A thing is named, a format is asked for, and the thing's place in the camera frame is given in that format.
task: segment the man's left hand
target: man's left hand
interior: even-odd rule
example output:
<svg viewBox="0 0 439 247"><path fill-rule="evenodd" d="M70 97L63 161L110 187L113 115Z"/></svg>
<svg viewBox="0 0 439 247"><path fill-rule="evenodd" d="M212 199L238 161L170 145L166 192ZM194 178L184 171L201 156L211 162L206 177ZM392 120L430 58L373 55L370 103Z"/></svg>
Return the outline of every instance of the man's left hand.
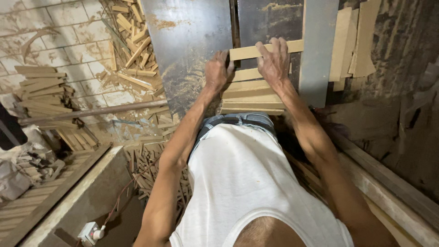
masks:
<svg viewBox="0 0 439 247"><path fill-rule="evenodd" d="M206 63L206 86L205 88L219 93L227 82L227 78L233 73L234 63L230 61L226 69L226 59L229 51L217 51L213 58Z"/></svg>

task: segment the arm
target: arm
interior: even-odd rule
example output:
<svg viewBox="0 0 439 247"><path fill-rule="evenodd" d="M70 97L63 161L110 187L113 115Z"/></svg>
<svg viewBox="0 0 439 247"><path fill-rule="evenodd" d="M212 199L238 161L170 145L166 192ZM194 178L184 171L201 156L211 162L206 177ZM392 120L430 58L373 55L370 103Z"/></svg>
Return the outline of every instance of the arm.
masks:
<svg viewBox="0 0 439 247"><path fill-rule="evenodd" d="M231 62L226 70L227 54L227 51L218 51L213 59L206 63L206 85L181 120L160 157L160 169L143 213L142 227L134 247L162 247L169 244L169 237L175 230L181 171L186 166L208 105L223 88L227 76L234 68Z"/></svg>
<svg viewBox="0 0 439 247"><path fill-rule="evenodd" d="M261 42L256 44L262 54L258 58L258 70L291 114L297 139L321 176L325 196L334 215L347 226L356 247L398 246L391 233L369 210L360 191L344 174L330 138L288 79L286 41L272 38L270 42L273 52L269 52Z"/></svg>

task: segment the metal pipe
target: metal pipe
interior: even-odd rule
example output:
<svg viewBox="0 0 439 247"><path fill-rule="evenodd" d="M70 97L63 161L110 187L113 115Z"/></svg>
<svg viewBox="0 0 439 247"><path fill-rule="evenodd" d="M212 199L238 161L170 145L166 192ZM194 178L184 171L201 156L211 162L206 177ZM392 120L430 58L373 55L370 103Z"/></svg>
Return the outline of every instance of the metal pipe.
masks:
<svg viewBox="0 0 439 247"><path fill-rule="evenodd" d="M58 121L58 120L64 120L64 119L73 119L77 117L83 117L83 116L94 116L94 115L101 115L101 114L108 114L108 113L118 113L118 112L125 112L130 110L138 110L143 109L147 107L158 107L167 105L168 101L165 99L161 100L154 100L154 101L146 101L146 102L139 102L139 103L133 103L133 104L127 104L127 105L117 105L117 106L110 106L105 108L96 108L96 109L89 109L89 110L83 110L83 111L76 111L71 113L62 113L58 115L52 115L52 116L41 116L41 117L33 117L33 118L24 118L18 121L18 123L22 126L29 125L29 124L36 124L36 123L42 123L42 122L51 122L51 121Z"/></svg>

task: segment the white tiled wall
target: white tiled wall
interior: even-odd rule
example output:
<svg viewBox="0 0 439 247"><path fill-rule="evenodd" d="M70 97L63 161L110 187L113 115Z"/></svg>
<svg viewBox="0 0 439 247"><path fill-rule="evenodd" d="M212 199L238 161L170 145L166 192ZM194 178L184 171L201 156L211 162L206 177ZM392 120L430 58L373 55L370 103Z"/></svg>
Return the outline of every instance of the white tiled wall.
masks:
<svg viewBox="0 0 439 247"><path fill-rule="evenodd" d="M67 73L75 89L73 102L80 109L138 102L132 88L97 79L111 66L110 33L101 21L99 0L8 0L0 5L0 93L14 92L25 78L15 65L56 67ZM22 45L39 30L51 27L56 34L37 38L23 61ZM96 123L89 118L90 124ZM116 119L114 115L100 117Z"/></svg>

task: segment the jeans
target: jeans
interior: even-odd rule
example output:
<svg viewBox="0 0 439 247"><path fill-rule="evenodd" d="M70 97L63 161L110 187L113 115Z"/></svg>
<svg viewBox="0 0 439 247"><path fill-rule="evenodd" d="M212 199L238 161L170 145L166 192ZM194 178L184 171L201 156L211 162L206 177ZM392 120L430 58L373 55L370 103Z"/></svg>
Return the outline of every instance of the jeans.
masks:
<svg viewBox="0 0 439 247"><path fill-rule="evenodd" d="M191 151L191 155L200 144L200 141L205 139L208 132L218 124L252 126L265 131L266 133L270 134L271 136L274 137L274 139L277 140L276 133L274 131L274 124L268 117L268 114L266 113L251 112L251 113L231 113L226 115L216 115L203 120L203 123L201 125L202 127L198 132L197 139L195 140L194 147Z"/></svg>

